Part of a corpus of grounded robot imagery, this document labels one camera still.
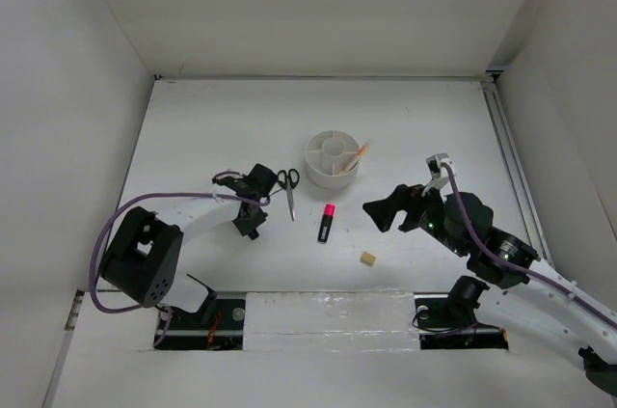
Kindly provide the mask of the tan eraser block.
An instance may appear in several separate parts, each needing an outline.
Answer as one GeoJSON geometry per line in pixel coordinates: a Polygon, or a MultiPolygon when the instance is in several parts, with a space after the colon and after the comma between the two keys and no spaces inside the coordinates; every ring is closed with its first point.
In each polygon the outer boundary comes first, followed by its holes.
{"type": "Polygon", "coordinates": [[[363,252],[360,257],[360,262],[366,266],[373,266],[375,263],[376,257],[368,252],[363,252]]]}

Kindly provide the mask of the pink capped black highlighter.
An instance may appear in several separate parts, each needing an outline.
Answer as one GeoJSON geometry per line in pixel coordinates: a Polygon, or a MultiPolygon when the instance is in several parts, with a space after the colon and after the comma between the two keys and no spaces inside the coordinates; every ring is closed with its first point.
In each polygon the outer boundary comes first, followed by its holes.
{"type": "Polygon", "coordinates": [[[317,235],[317,241],[319,243],[326,243],[328,241],[334,218],[335,218],[335,205],[326,204],[324,207],[324,211],[322,214],[319,231],[317,235]]]}

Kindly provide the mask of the black handled scissors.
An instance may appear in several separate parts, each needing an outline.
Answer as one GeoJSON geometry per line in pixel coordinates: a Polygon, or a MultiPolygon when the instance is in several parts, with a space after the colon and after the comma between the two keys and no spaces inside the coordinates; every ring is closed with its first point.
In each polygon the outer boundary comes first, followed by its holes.
{"type": "Polygon", "coordinates": [[[293,191],[300,181],[299,172],[296,169],[280,170],[277,173],[278,184],[286,194],[287,205],[291,221],[296,220],[295,202],[293,191]]]}

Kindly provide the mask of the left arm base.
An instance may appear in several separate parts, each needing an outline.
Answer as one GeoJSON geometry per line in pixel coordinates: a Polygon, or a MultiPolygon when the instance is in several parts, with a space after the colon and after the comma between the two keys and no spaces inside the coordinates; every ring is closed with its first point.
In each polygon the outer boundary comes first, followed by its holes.
{"type": "Polygon", "coordinates": [[[245,292],[222,292],[208,305],[205,321],[172,307],[171,321],[162,314],[154,334],[154,348],[167,351],[240,351],[246,315],[245,292]]]}

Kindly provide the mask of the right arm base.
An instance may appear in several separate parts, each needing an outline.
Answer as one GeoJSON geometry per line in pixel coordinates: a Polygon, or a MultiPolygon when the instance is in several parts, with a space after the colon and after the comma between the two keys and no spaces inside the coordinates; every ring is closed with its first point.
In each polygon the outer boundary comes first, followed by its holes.
{"type": "Polygon", "coordinates": [[[421,350],[508,350],[506,333],[479,322],[475,311],[489,287],[472,277],[461,277],[449,292],[414,294],[412,326],[418,330],[421,350]]]}

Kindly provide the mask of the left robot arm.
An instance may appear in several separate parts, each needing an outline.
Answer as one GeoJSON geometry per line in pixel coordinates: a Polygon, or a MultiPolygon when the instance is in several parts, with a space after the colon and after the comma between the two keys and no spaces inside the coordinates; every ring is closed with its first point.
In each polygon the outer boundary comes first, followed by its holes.
{"type": "Polygon", "coordinates": [[[162,307],[194,327],[212,321],[217,293],[177,273],[181,249],[224,224],[257,239],[257,229],[267,219],[263,207],[278,178],[269,168],[255,164],[246,175],[227,171],[212,182],[231,192],[150,193],[112,215],[97,238],[90,263],[92,300],[100,311],[162,307]]]}

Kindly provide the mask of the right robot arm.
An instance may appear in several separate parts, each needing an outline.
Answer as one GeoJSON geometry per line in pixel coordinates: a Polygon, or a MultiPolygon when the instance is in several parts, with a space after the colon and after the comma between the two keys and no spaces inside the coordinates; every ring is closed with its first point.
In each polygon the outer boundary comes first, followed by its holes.
{"type": "Polygon", "coordinates": [[[465,260],[467,274],[438,306],[416,302],[414,324],[427,338],[453,340],[482,326],[513,332],[616,394],[615,312],[561,277],[531,246],[496,228],[493,211],[474,194],[443,196],[435,186],[401,184],[362,208],[381,232],[404,213],[400,231],[422,230],[465,260]]]}

